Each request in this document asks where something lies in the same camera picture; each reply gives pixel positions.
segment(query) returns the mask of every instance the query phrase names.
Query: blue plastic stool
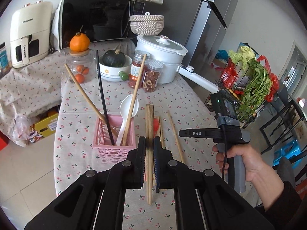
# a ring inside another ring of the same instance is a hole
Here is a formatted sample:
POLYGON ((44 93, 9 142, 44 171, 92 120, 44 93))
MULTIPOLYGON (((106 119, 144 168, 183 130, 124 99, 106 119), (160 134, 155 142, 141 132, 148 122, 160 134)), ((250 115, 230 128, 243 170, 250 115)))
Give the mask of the blue plastic stool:
MULTIPOLYGON (((285 146, 274 152, 273 166, 277 165, 279 163, 280 158, 282 157, 290 159, 291 157, 297 156, 300 153, 300 145, 298 144, 297 139, 294 139, 290 143, 286 144, 285 146)), ((293 169, 297 167, 301 160, 302 159, 298 160, 292 165, 293 169)))

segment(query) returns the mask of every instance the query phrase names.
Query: green pumpkin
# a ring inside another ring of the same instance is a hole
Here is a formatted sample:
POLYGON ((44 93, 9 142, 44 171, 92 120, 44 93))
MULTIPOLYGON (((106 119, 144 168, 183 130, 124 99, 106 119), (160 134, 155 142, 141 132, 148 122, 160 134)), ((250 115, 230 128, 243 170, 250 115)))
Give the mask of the green pumpkin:
POLYGON ((126 56, 119 49, 105 52, 102 61, 107 67, 123 67, 126 62, 126 56))

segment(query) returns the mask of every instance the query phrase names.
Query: pink basket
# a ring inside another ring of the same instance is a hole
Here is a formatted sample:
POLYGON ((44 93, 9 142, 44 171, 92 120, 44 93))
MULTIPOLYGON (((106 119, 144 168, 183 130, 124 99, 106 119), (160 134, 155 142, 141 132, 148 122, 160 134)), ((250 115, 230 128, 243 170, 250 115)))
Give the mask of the pink basket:
MULTIPOLYGON (((121 115, 109 115, 110 125, 119 132, 122 125, 121 115)), ((126 160, 129 150, 136 149, 134 121, 131 120, 131 126, 128 132, 128 146, 113 146, 108 133, 108 128, 102 123, 100 118, 96 120, 94 131, 93 147, 99 148, 99 157, 103 163, 118 163, 126 160)))

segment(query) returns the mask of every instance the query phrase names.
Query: green handle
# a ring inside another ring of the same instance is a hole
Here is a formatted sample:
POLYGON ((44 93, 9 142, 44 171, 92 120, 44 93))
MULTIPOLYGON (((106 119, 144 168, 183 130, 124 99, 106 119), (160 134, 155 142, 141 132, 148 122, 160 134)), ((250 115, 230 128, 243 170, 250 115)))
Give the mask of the green handle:
POLYGON ((122 81, 126 81, 126 80, 128 80, 128 79, 129 79, 128 74, 127 74, 127 73, 125 73, 125 72, 123 72, 123 71, 119 72, 119 74, 118 74, 118 75, 120 76, 120 78, 122 79, 122 81))

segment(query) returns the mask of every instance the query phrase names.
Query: person's right hand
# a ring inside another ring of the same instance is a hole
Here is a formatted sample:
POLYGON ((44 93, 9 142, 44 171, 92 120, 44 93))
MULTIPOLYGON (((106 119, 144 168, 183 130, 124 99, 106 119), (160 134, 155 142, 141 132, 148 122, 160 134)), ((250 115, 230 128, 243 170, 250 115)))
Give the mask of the person's right hand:
MULTIPOLYGON (((218 152, 217 146, 214 145, 212 150, 218 152)), ((246 170, 246 181, 250 182, 253 180, 255 175, 266 165, 262 160, 261 155, 250 145, 250 144, 238 144, 231 147, 227 152, 227 158, 234 156, 242 156, 243 163, 246 170)), ((219 167, 222 172, 224 163, 224 153, 218 152, 216 160, 219 162, 219 167)), ((225 174, 227 173, 229 165, 225 164, 225 174)))

